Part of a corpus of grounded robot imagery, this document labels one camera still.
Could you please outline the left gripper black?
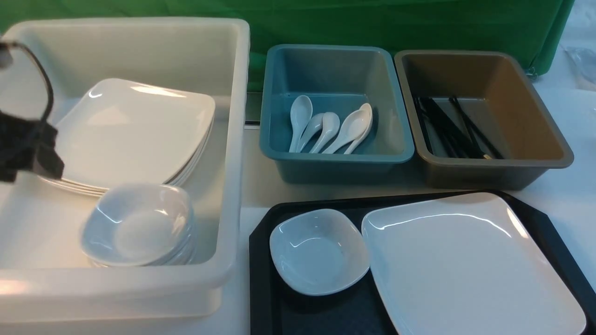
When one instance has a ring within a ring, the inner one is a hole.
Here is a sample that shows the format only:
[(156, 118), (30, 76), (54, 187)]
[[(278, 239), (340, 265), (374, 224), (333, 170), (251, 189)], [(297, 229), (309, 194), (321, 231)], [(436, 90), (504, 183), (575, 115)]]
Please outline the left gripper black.
[(58, 131), (40, 119), (1, 113), (0, 180), (13, 183), (19, 172), (61, 180), (64, 161), (56, 151)]

